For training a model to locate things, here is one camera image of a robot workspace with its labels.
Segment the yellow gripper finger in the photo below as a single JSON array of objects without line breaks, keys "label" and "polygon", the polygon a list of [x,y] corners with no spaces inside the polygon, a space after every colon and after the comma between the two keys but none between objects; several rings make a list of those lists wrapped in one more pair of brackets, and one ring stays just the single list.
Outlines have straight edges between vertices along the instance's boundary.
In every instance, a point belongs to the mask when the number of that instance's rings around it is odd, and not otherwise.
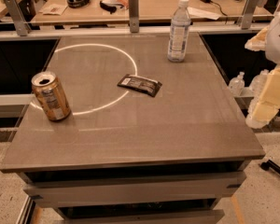
[{"label": "yellow gripper finger", "polygon": [[268,33],[269,27],[266,26],[261,29],[256,35],[250,38],[245,43],[245,48],[252,51],[264,51],[266,47],[266,35]]},{"label": "yellow gripper finger", "polygon": [[258,93],[250,103],[245,123],[253,129],[261,129],[280,110],[280,64],[262,78]]}]

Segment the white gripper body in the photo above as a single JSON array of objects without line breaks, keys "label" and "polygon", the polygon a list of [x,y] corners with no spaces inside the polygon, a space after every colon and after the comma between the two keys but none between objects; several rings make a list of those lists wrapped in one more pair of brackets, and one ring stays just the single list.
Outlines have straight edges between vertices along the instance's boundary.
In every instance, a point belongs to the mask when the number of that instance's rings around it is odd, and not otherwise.
[{"label": "white gripper body", "polygon": [[280,64],[280,11],[270,23],[266,35],[265,54],[268,60]]}]

